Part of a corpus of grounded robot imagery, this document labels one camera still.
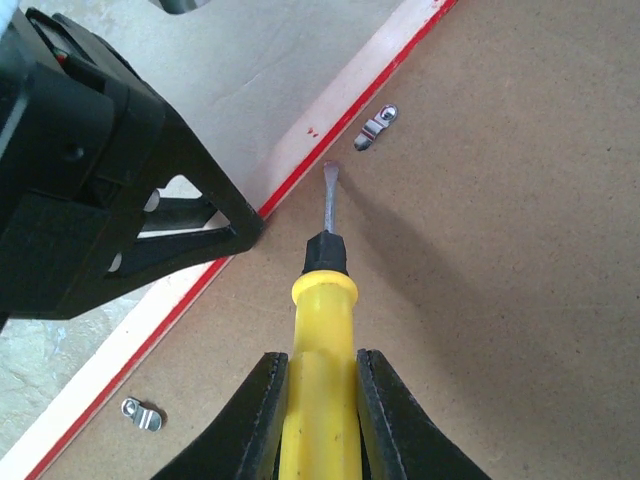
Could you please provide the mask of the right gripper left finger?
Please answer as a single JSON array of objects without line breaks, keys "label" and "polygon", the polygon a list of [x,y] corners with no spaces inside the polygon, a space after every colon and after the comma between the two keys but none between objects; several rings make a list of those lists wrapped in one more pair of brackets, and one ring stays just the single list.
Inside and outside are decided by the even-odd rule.
[{"label": "right gripper left finger", "polygon": [[156,479],[274,479],[286,410],[288,356],[264,354],[205,430]]}]

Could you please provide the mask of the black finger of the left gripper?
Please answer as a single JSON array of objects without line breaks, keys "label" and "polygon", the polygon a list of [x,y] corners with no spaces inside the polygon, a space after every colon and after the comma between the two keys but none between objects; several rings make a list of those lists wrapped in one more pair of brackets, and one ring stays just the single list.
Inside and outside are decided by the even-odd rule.
[{"label": "black finger of the left gripper", "polygon": [[164,109],[159,134],[132,187],[116,202],[121,244],[108,278],[156,280],[245,252],[264,221],[175,109]]}]

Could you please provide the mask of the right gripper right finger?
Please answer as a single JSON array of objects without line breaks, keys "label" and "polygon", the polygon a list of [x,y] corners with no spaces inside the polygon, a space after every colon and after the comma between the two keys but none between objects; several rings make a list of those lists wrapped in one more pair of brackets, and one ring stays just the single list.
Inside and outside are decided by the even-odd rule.
[{"label": "right gripper right finger", "polygon": [[486,479],[435,425],[384,354],[357,352],[357,408],[365,479]]}]

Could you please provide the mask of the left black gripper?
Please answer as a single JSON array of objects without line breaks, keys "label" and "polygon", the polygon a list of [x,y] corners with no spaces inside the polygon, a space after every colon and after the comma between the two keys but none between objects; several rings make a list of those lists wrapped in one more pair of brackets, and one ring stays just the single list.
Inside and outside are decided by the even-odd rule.
[{"label": "left black gripper", "polygon": [[1,38],[1,312],[69,319],[127,291],[164,101],[71,19],[16,12]]}]

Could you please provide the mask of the yellow handled screwdriver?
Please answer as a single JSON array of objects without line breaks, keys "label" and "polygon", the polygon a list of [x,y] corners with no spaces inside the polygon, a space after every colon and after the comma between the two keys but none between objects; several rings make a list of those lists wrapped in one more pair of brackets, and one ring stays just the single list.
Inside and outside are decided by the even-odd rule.
[{"label": "yellow handled screwdriver", "polygon": [[296,307],[288,368],[279,476],[282,479],[359,479],[354,314],[358,288],[347,272],[346,247],[335,229],[339,167],[323,167],[323,229],[306,245],[292,287]]}]

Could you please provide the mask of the red wooden picture frame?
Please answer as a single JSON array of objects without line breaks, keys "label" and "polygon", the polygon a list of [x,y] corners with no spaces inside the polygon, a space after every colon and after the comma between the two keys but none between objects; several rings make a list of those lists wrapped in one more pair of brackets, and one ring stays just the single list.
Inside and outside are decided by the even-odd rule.
[{"label": "red wooden picture frame", "polygon": [[[243,180],[271,215],[322,154],[371,102],[451,1],[402,1],[293,123],[269,157]],[[156,282],[1,457],[4,479],[37,479],[198,299],[227,260],[190,267]]]}]

